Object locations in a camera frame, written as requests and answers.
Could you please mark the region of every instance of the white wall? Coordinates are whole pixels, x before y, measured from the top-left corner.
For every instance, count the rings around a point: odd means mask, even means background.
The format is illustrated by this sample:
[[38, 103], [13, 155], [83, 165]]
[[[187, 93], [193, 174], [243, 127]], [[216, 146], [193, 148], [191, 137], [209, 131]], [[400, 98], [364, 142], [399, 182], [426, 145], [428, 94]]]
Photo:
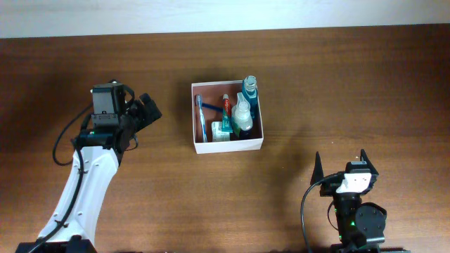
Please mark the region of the white wall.
[[0, 37], [450, 22], [446, 0], [0, 0]]

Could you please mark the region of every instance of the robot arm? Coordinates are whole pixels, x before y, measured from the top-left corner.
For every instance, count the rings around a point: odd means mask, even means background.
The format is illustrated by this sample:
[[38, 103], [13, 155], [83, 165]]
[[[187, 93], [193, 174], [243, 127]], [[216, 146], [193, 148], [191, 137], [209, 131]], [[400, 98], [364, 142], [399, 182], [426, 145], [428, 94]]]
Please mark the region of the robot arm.
[[[128, 102], [126, 91], [131, 95]], [[136, 133], [162, 116], [148, 94], [135, 99], [128, 86], [114, 80], [95, 85], [92, 99], [94, 113], [72, 140], [72, 171], [55, 212], [37, 241], [20, 243], [16, 253], [96, 252], [95, 230], [103, 198], [129, 141], [135, 138], [137, 144]], [[92, 129], [87, 129], [89, 119]]]
[[321, 158], [316, 153], [316, 163], [311, 178], [311, 187], [302, 199], [301, 218], [305, 244], [308, 252], [312, 252], [304, 228], [304, 200], [309, 191], [321, 185], [320, 196], [332, 197], [330, 204], [335, 206], [337, 228], [340, 244], [331, 245], [333, 253], [373, 253], [373, 252], [403, 252], [410, 251], [384, 251], [380, 244], [385, 241], [384, 229], [386, 227], [387, 212], [374, 203], [363, 203], [361, 196], [368, 193], [379, 176], [378, 171], [361, 150], [360, 161], [348, 162], [345, 171], [329, 176], [323, 176]]
[[[95, 232], [98, 214], [100, 213], [103, 198], [108, 185], [117, 172], [119, 162], [112, 149], [103, 149], [102, 146], [84, 147], [81, 149], [84, 160], [84, 177], [75, 205], [70, 212], [64, 229], [60, 229], [47, 242], [67, 242], [74, 235], [88, 239], [95, 245]], [[39, 233], [38, 238], [44, 238], [58, 225], [68, 210], [79, 177], [79, 158], [73, 155], [72, 171], [65, 184], [63, 194], [52, 214], [49, 222]]]

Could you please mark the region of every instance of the small box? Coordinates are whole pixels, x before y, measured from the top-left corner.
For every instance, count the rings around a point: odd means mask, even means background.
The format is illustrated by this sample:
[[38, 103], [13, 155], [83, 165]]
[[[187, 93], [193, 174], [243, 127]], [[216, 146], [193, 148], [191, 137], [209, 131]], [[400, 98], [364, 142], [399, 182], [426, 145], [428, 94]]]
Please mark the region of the small box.
[[259, 107], [258, 94], [258, 110], [255, 115], [255, 121], [252, 127], [252, 135], [248, 140], [235, 140], [212, 142], [211, 123], [222, 121], [222, 112], [203, 107], [203, 114], [205, 116], [205, 124], [207, 130], [207, 143], [203, 143], [202, 126], [200, 123], [200, 116], [198, 107], [195, 106], [195, 95], [201, 94], [204, 103], [215, 105], [223, 108], [222, 98], [224, 94], [228, 94], [231, 107], [236, 105], [238, 97], [237, 93], [242, 91], [242, 80], [227, 81], [227, 82], [205, 82], [191, 85], [192, 97], [192, 132], [195, 151], [197, 154], [220, 153], [231, 151], [244, 150], [259, 150], [261, 149], [264, 134], [262, 131], [262, 117], [261, 109]]

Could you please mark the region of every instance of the bottle cap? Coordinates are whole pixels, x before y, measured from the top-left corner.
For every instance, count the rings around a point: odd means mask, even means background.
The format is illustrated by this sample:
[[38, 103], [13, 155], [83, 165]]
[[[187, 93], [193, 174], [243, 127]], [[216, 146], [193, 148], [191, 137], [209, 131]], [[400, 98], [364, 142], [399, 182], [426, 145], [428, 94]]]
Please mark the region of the bottle cap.
[[244, 79], [244, 87], [247, 91], [253, 92], [256, 89], [256, 77], [248, 76]]

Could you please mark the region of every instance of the toothbrush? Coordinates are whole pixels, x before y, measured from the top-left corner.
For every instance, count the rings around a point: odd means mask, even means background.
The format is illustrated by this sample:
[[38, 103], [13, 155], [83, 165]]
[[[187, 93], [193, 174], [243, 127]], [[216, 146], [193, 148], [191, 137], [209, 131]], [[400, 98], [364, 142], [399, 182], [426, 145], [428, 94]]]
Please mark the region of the toothbrush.
[[223, 113], [223, 111], [224, 111], [223, 108], [217, 107], [216, 105], [210, 105], [210, 104], [207, 104], [207, 103], [202, 103], [202, 106], [204, 108], [215, 110], [215, 111], [220, 112], [220, 113]]
[[206, 125], [205, 125], [205, 116], [203, 115], [203, 109], [202, 109], [202, 95], [197, 95], [195, 97], [195, 104], [198, 105], [198, 110], [200, 112], [200, 123], [202, 124], [202, 132], [203, 132], [203, 142], [208, 142], [208, 139], [206, 137]]

